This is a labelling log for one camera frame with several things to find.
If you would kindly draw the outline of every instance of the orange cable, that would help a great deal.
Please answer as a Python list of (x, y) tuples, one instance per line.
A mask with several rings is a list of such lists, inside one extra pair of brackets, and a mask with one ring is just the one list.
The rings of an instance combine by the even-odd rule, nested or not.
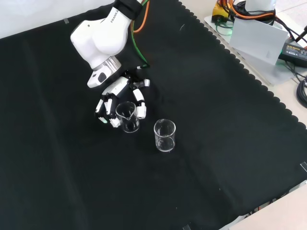
[(137, 30), (133, 31), (133, 32), (135, 32), (135, 33), (138, 33), (139, 31), (141, 31), (141, 30), (142, 30), (142, 28), (143, 28), (143, 27), (144, 27), (144, 25), (145, 25), (145, 22), (146, 22), (146, 19), (147, 19), (147, 15), (148, 15), (148, 10), (149, 10), (149, 2), (150, 2), (150, 1), (148, 1), (148, 2), (147, 2), (146, 12), (145, 12), (145, 16), (144, 16), (143, 23), (142, 23), (142, 25), (140, 26), (140, 28), (139, 28), (139, 29), (137, 29)]
[(234, 12), (236, 15), (240, 16), (241, 18), (256, 19), (256, 18), (262, 18), (262, 17), (264, 17), (264, 16), (274, 15), (274, 13), (265, 13), (265, 14), (263, 14), (263, 15), (261, 15), (261, 16), (244, 16), (244, 15), (238, 13), (238, 12), (234, 9), (234, 6), (233, 6), (234, 1), (233, 1), (233, 0), (229, 0), (229, 4), (230, 4), (230, 7), (231, 7), (231, 9), (233, 10), (233, 12)]

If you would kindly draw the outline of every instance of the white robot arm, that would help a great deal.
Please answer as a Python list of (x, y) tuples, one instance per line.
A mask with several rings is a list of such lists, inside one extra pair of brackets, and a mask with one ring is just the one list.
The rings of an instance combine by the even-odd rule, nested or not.
[(105, 19), (83, 21), (71, 34), (71, 41), (93, 73), (87, 83), (94, 88), (115, 74), (121, 63), (114, 55), (127, 42), (128, 27), (142, 9), (142, 0), (117, 0)]
[(139, 119), (146, 117), (146, 106), (141, 87), (149, 87), (150, 81), (135, 81), (131, 75), (121, 76), (121, 63), (115, 55), (120, 53), (127, 42), (128, 27), (142, 10), (142, 0), (116, 0), (109, 15), (97, 21), (83, 21), (71, 34), (71, 41), (81, 57), (87, 61), (93, 73), (87, 83), (88, 87), (103, 86), (105, 90), (96, 107), (96, 117), (113, 127), (120, 126), (115, 108), (121, 94), (130, 89), (137, 104)]

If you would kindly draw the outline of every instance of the cable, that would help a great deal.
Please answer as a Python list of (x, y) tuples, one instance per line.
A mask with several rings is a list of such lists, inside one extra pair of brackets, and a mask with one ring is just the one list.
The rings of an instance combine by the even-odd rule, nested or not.
[(215, 25), (216, 25), (215, 30), (217, 31), (218, 34), (224, 35), (224, 36), (230, 36), (231, 35), (231, 34), (222, 34), (221, 32), (219, 32), (218, 27), (232, 30), (233, 26), (223, 26), (223, 25), (221, 25), (220, 20), (217, 20)]
[(288, 29), (289, 29), (290, 31), (292, 31), (294, 34), (296, 34), (296, 35), (297, 35), (300, 39), (302, 39), (304, 42), (307, 43), (307, 40), (306, 40), (305, 38), (303, 38), (301, 35), (299, 35), (297, 32), (295, 32), (294, 30), (290, 29), (289, 27), (288, 27)]
[(305, 108), (307, 108), (307, 95), (306, 95), (306, 92), (305, 92), (306, 80), (307, 80), (307, 78), (305, 78), (303, 81), (301, 81), (298, 85), (297, 90), (296, 90), (296, 98), (297, 98), (298, 102), (300, 102), (300, 104), (302, 106), (304, 106)]
[(307, 108), (307, 95), (306, 95), (306, 92), (305, 92), (305, 88), (307, 88), (307, 85), (306, 85), (307, 76), (303, 76), (302, 74), (297, 73), (296, 70), (295, 70), (295, 65), (293, 65), (293, 68), (292, 68), (288, 64), (288, 62), (286, 62), (286, 64), (290, 68), (291, 72), (295, 75), (295, 77), (299, 81), (298, 87), (296, 89), (296, 98), (302, 106)]
[(292, 38), (293, 40), (295, 40), (295, 38), (294, 38), (294, 36), (293, 36), (291, 30), (289, 29), (289, 27), (288, 27), (280, 18), (278, 18), (278, 17), (276, 16), (276, 17), (275, 17), (275, 21), (278, 22), (279, 24), (281, 24), (281, 25), (289, 32), (291, 38)]
[(221, 22), (219, 19), (216, 21), (215, 25), (225, 28), (225, 29), (232, 29), (233, 26), (228, 26), (226, 23)]
[[(142, 5), (144, 6), (149, 0), (145, 0), (142, 2)], [(131, 39), (132, 39), (132, 42), (133, 42), (133, 45), (134, 45), (134, 49), (135, 51), (137, 52), (137, 54), (139, 55), (139, 57), (141, 58), (141, 60), (143, 62), (145, 62), (145, 64), (143, 66), (141, 66), (141, 68), (147, 68), (149, 67), (149, 64), (146, 60), (146, 58), (143, 56), (143, 54), (140, 52), (138, 46), (136, 45), (136, 42), (135, 42), (135, 39), (134, 39), (134, 21), (131, 23), (130, 25), (130, 30), (131, 30)]]
[(243, 9), (242, 6), (245, 5), (245, 2), (243, 3), (238, 3), (238, 7), (236, 5), (234, 5), (234, 1), (233, 0), (229, 0), (227, 2), (227, 0), (222, 0), (221, 1), (221, 6), (222, 8), (231, 16), (233, 17), (237, 17), (240, 19), (244, 19), (244, 20), (253, 20), (253, 19), (263, 19), (265, 17), (275, 17), (275, 10), (273, 11), (250, 11), (250, 12), (262, 12), (260, 14), (249, 14), (250, 12), (245, 11), (245, 8)]
[(142, 23), (142, 25), (139, 27), (139, 29), (137, 29), (137, 30), (133, 31), (134, 33), (138, 33), (138, 32), (140, 32), (140, 31), (142, 30), (142, 28), (144, 27), (145, 22), (146, 22), (146, 19), (147, 19), (147, 15), (148, 15), (149, 3), (150, 3), (150, 1), (148, 1), (148, 2), (147, 2), (146, 12), (145, 12), (145, 16), (144, 16), (143, 23)]

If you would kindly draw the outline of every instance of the empty glass beaker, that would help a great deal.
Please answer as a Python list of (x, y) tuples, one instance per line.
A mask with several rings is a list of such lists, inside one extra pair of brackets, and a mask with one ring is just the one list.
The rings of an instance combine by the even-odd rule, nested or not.
[(116, 114), (120, 120), (122, 129), (126, 133), (133, 133), (140, 127), (136, 106), (132, 102), (124, 102), (116, 107)]
[(157, 148), (162, 152), (171, 151), (175, 147), (175, 123), (161, 119), (155, 123), (153, 129)]

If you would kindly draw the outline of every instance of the white device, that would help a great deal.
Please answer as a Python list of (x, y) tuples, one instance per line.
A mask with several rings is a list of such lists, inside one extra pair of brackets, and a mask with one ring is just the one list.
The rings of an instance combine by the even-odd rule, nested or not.
[(250, 11), (273, 11), (275, 9), (276, 0), (246, 0), (245, 10)]
[(88, 87), (102, 85), (121, 67), (114, 55), (125, 47), (130, 23), (131, 19), (113, 7), (105, 19), (83, 21), (72, 32), (73, 45), (93, 70), (87, 83)]

